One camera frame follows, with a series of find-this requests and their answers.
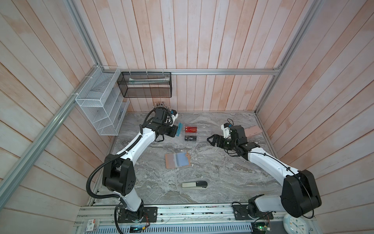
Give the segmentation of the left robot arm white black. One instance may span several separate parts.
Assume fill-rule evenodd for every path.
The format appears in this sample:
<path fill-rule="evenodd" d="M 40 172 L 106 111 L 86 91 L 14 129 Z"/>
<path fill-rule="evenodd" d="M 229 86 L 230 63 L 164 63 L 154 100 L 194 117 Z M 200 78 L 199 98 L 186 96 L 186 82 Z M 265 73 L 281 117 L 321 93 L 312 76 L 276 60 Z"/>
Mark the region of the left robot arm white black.
<path fill-rule="evenodd" d="M 138 212 L 143 205 L 142 199 L 134 188 L 136 161 L 159 136 L 175 137 L 178 126 L 174 125 L 174 122 L 177 117 L 176 110 L 165 107 L 154 108 L 140 125 L 136 137 L 124 149 L 106 157 L 105 160 L 109 163 L 103 167 L 102 184 L 114 192 L 127 210 Z"/>

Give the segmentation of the black VIP card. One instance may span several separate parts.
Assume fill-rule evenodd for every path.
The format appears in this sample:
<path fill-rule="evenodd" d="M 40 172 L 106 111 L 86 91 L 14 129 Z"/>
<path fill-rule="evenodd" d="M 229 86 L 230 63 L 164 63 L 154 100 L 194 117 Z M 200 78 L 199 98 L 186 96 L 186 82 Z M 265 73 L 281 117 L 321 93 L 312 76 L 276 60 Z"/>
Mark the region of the black VIP card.
<path fill-rule="evenodd" d="M 195 135 L 186 135 L 185 141 L 197 141 L 197 136 Z"/>

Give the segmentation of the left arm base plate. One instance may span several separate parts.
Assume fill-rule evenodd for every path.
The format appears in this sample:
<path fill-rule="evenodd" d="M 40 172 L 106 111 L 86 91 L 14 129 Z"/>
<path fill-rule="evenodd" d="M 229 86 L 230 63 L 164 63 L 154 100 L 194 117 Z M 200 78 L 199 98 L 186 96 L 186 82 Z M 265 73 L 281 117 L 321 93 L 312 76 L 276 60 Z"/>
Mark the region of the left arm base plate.
<path fill-rule="evenodd" d="M 156 206 L 151 207 L 140 207 L 138 211 L 133 212 L 119 207 L 117 212 L 118 223 L 146 223 L 157 221 L 158 208 Z"/>

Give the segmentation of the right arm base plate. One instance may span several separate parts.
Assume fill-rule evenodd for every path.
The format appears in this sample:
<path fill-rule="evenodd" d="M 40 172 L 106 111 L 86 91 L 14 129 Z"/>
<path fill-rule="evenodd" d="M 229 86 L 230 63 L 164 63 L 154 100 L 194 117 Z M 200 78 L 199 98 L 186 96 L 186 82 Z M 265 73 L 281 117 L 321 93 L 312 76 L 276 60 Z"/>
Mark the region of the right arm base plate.
<path fill-rule="evenodd" d="M 274 218 L 270 212 L 261 212 L 254 204 L 250 203 L 242 205 L 238 202 L 231 204 L 236 220 L 257 220 L 257 219 L 270 219 Z"/>

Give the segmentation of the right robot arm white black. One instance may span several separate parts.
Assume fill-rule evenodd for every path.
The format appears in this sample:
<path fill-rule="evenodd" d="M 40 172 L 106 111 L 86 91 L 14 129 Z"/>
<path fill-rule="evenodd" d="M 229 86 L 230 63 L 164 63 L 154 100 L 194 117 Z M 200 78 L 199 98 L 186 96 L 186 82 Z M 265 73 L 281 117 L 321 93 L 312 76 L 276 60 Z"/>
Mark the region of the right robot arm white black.
<path fill-rule="evenodd" d="M 300 217 L 322 205 L 314 175 L 298 170 L 268 154 L 259 144 L 249 142 L 240 125 L 225 123 L 222 135 L 207 138 L 212 146 L 222 148 L 229 156 L 242 157 L 269 173 L 281 186 L 279 196 L 257 195 L 249 199 L 247 212 L 251 218 L 264 218 L 273 212 L 287 212 Z"/>

